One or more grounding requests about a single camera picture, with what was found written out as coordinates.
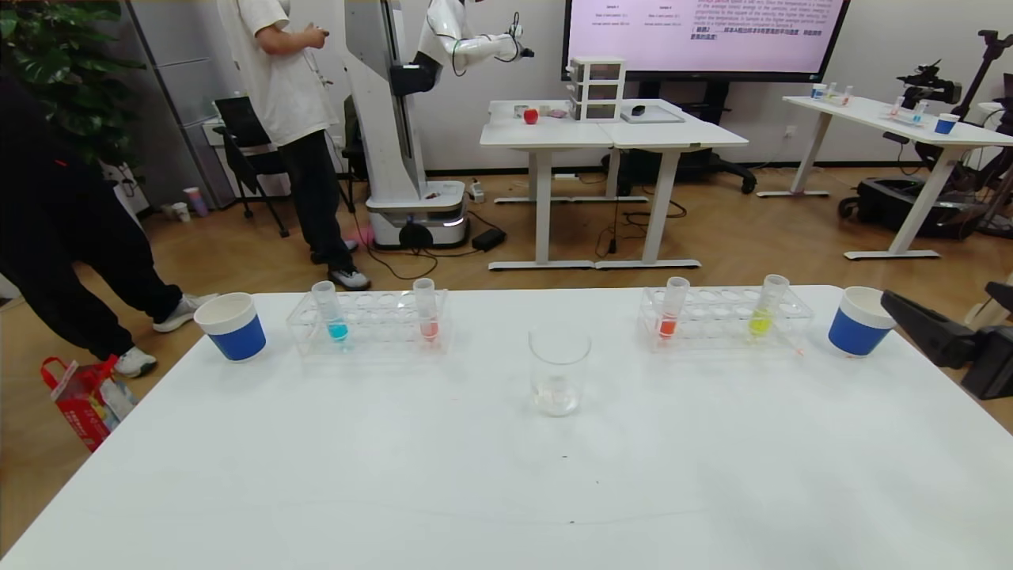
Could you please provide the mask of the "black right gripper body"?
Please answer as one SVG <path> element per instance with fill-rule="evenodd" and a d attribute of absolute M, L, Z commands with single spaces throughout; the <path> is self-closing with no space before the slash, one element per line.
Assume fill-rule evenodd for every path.
<path fill-rule="evenodd" d="M 975 353 L 962 386 L 978 400 L 1012 397 L 1012 327 L 985 327 L 975 333 Z"/>

